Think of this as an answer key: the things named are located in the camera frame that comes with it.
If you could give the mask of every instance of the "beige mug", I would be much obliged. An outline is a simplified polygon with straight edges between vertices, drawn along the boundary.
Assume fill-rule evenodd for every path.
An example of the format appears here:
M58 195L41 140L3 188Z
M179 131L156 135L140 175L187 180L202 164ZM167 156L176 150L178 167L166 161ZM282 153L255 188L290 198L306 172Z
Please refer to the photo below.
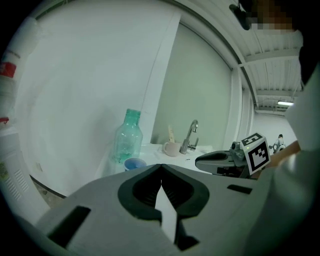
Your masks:
M179 155L181 143L173 143L171 141L163 144L163 151L170 157L176 157Z

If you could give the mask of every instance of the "person's arm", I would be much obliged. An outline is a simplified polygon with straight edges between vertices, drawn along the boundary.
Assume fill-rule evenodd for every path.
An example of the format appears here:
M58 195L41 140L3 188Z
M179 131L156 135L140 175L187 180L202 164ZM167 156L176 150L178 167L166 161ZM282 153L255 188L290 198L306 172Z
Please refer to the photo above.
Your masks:
M283 150L279 151L276 154L271 155L271 162L266 166L266 168L269 167L277 167L279 163L286 159L287 157L290 157L293 154L296 154L300 151L300 146L298 141L291 143L289 146L284 148Z

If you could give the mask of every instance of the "red label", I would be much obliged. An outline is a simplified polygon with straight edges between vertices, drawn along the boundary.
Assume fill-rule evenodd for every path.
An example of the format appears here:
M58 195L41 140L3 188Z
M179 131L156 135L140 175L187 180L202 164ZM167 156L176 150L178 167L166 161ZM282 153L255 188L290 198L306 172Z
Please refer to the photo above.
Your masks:
M9 78L14 78L17 66L10 62L1 62L0 64L0 75Z

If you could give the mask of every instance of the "faucet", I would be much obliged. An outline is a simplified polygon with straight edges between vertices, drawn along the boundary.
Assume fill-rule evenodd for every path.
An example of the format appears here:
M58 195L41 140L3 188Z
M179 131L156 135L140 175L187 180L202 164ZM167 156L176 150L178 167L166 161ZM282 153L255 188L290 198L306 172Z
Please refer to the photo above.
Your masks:
M189 142L190 142L191 132L196 133L197 129L198 129L198 120L193 120L191 125L190 125L188 134L186 135L186 138L184 139L184 141L182 143L182 146L180 148L180 153L181 154L185 155L187 153L187 149L190 149L191 151L195 151L196 150L196 146L198 144L199 138L196 138L196 141L195 141L194 145L189 145Z

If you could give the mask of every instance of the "green plastic bottle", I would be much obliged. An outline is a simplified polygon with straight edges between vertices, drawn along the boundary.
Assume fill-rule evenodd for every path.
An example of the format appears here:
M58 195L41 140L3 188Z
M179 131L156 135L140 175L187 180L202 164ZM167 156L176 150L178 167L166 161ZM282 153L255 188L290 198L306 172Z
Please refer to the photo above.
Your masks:
M143 134L139 128L140 111L127 109L123 124L116 130L113 146L113 159L123 163L128 158L140 155Z

